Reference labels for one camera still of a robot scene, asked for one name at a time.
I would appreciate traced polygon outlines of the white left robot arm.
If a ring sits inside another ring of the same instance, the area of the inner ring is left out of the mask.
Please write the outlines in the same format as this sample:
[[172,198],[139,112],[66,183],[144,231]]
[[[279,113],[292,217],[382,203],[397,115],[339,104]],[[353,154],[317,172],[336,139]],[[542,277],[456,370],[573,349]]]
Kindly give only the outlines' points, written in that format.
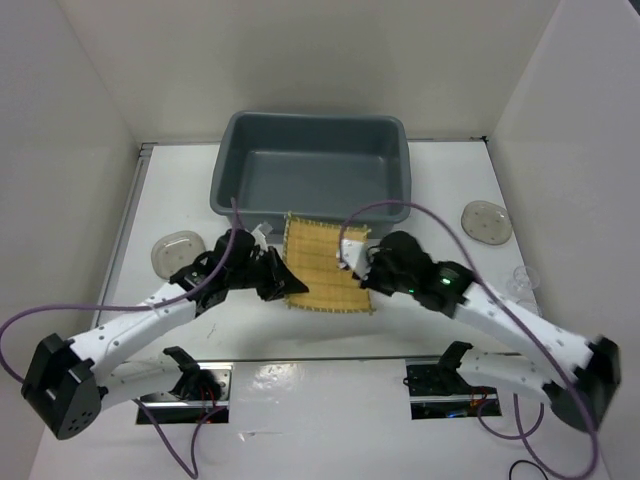
[[253,233],[228,230],[133,311],[70,339],[43,339],[21,394],[59,440],[78,435],[101,411],[149,394],[213,402],[218,379],[183,348],[166,347],[147,360],[133,356],[244,289],[265,302],[309,291],[275,248]]

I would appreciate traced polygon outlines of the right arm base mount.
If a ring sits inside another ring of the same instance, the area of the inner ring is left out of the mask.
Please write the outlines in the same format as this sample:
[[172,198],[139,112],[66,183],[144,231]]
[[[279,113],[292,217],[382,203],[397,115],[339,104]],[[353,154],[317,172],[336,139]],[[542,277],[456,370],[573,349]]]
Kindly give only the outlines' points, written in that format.
[[412,420],[476,418],[478,409],[489,417],[502,415],[497,390],[470,386],[457,373],[441,367],[437,359],[409,359],[402,380]]

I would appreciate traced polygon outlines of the clear plastic cup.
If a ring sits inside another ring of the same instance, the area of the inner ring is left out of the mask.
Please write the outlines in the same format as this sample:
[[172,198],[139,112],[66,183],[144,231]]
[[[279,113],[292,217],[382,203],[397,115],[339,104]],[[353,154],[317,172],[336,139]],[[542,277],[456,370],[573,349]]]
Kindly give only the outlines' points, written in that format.
[[507,288],[513,295],[532,292],[540,285],[540,277],[532,267],[521,265],[513,270],[507,282]]
[[531,312],[532,314],[535,314],[537,316],[541,316],[541,309],[540,307],[537,305],[537,303],[534,300],[531,299],[520,299],[517,301],[517,304],[523,308],[526,309],[527,311]]

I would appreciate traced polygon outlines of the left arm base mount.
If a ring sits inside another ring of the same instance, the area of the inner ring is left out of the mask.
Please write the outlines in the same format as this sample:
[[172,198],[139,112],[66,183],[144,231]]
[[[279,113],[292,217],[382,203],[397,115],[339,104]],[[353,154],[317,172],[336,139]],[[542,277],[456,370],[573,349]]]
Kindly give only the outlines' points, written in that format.
[[228,362],[201,362],[215,380],[214,387],[195,386],[183,396],[157,392],[140,398],[160,425],[195,425],[207,414],[215,411],[207,424],[229,422],[229,401],[233,364]]

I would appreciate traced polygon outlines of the grey plastic bin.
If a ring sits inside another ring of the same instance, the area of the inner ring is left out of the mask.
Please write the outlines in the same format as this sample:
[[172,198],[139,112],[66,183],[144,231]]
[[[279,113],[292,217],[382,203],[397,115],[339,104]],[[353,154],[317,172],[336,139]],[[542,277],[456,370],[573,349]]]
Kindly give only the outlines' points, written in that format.
[[[221,140],[210,190],[218,215],[234,209],[252,228],[285,217],[357,223],[383,236],[409,216],[405,129],[385,115],[238,112]],[[359,212],[364,205],[372,208]]]

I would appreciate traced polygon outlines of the clear square plate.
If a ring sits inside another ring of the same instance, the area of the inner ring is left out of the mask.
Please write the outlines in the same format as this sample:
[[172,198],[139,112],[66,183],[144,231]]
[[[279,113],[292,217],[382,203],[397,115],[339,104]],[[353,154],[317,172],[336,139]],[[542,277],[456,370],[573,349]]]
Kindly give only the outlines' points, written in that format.
[[155,274],[168,280],[206,250],[203,238],[193,231],[178,231],[160,238],[151,250]]
[[489,246],[506,244],[513,235],[507,210],[487,201],[468,203],[462,211],[460,223],[470,238]]

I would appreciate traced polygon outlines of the yellow bamboo mat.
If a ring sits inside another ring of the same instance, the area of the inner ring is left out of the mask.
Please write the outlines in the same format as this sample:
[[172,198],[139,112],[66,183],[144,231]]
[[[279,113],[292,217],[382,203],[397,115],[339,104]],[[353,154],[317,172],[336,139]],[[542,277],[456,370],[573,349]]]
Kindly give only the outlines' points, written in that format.
[[287,217],[283,259],[289,270],[309,289],[288,294],[290,308],[329,314],[371,314],[369,293],[339,267],[340,226],[290,214]]

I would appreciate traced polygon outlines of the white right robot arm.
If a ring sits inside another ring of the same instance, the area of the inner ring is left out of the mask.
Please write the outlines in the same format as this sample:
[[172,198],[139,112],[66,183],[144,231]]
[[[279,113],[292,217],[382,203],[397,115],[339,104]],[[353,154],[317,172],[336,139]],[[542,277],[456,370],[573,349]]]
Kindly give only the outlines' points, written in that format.
[[566,425],[599,430],[621,384],[619,346],[558,327],[483,285],[453,261],[435,262],[404,231],[379,244],[344,240],[342,257],[363,289],[402,293],[422,307],[473,327],[515,352],[484,352],[462,341],[445,351],[438,381],[450,393],[468,385],[512,390],[547,405]]

